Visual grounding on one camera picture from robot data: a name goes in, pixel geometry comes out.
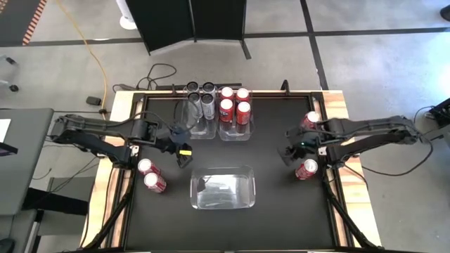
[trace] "gray desk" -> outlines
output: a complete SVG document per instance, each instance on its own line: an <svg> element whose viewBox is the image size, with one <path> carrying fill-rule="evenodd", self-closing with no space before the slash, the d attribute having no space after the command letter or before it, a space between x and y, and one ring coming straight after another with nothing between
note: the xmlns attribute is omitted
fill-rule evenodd
<svg viewBox="0 0 450 253"><path fill-rule="evenodd" d="M52 116L52 109L0 110L0 119L11 119L4 143L18 149L0 157L0 215L22 209Z"/></svg>

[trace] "black table surface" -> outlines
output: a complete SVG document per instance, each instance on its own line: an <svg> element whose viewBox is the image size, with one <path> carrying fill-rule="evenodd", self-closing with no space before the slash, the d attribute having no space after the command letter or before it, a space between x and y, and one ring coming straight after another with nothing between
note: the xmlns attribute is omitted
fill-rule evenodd
<svg viewBox="0 0 450 253"><path fill-rule="evenodd" d="M172 119L174 101L151 100L147 110ZM285 130L310 111L307 99L254 99L256 129L249 141L191 140L193 161L180 169L175 156L145 148L167 182L162 194L136 175L127 228L127 250L325 249L333 246L325 193L318 175L298 181L276 152ZM256 202L248 209L198 210L191 206L195 168L251 166Z"/></svg>
<svg viewBox="0 0 450 253"><path fill-rule="evenodd" d="M52 116L52 109L0 110L0 119L11 119L4 143L18 149L0 157L0 215L22 208Z"/></svg>

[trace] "orange striped tape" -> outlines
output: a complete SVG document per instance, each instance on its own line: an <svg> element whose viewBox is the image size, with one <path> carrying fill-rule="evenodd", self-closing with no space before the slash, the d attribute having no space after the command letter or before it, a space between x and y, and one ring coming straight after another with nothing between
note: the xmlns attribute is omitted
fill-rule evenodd
<svg viewBox="0 0 450 253"><path fill-rule="evenodd" d="M22 45L26 46L31 41L31 37L33 36L34 29L36 29L37 23L42 16L42 12L44 11L45 5L47 4L47 0L41 0L34 11L33 18L28 25L28 29L26 33L23 35Z"/></svg>

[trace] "table leg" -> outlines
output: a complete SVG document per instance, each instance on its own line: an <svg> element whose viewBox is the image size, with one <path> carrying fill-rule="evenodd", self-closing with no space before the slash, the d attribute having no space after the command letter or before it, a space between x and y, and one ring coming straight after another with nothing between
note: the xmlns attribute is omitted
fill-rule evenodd
<svg viewBox="0 0 450 253"><path fill-rule="evenodd" d="M28 188L23 209L43 209L65 214L86 215L88 202L49 193L45 190Z"/></svg>

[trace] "black mat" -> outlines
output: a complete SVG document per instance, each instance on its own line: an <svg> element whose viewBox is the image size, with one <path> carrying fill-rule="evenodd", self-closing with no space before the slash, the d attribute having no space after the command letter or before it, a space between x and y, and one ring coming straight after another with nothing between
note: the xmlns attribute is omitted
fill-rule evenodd
<svg viewBox="0 0 450 253"><path fill-rule="evenodd" d="M174 156L145 149L167 181L163 194L149 191L138 175L127 231L127 250L320 249L333 246L326 198L318 177L297 181L276 147L284 131L309 111L307 99L254 99L256 130L246 142L191 141L194 160L185 169ZM152 100L152 110L172 119L174 101ZM189 198L198 167L253 167L256 203L249 209L197 210Z"/></svg>
<svg viewBox="0 0 450 253"><path fill-rule="evenodd" d="M0 13L0 46L22 45L40 0L9 0Z"/></svg>

